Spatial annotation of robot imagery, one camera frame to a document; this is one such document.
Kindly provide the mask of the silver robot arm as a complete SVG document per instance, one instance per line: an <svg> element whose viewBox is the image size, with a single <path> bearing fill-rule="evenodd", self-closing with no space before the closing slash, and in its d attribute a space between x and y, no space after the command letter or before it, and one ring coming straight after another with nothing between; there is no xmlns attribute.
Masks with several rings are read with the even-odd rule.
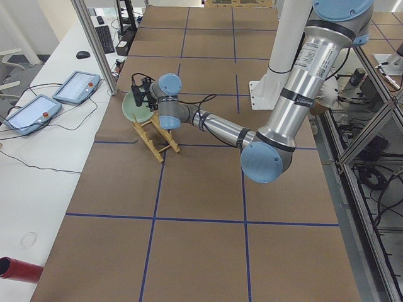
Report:
<svg viewBox="0 0 403 302"><path fill-rule="evenodd" d="M275 181L289 168L296 134L340 51L369 39L373 1L313 1L312 5L304 29L306 41L268 122L256 132L204 111L200 104L179 101L182 82L172 73L157 80L145 76L140 85L132 82L136 106L147 103L151 111L157 110L165 130L189 123L239 148L248 178L258 183Z"/></svg>

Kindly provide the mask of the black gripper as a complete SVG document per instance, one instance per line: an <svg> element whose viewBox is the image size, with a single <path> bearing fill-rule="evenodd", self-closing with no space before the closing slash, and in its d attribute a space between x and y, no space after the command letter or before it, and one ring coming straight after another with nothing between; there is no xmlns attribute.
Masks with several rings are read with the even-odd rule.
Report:
<svg viewBox="0 0 403 302"><path fill-rule="evenodd" d="M132 79L131 90L137 107L141 107L143 103L147 103L147 107L151 112L157 110L157 99L151 94L152 78L143 78L141 85L137 85L135 80Z"/></svg>

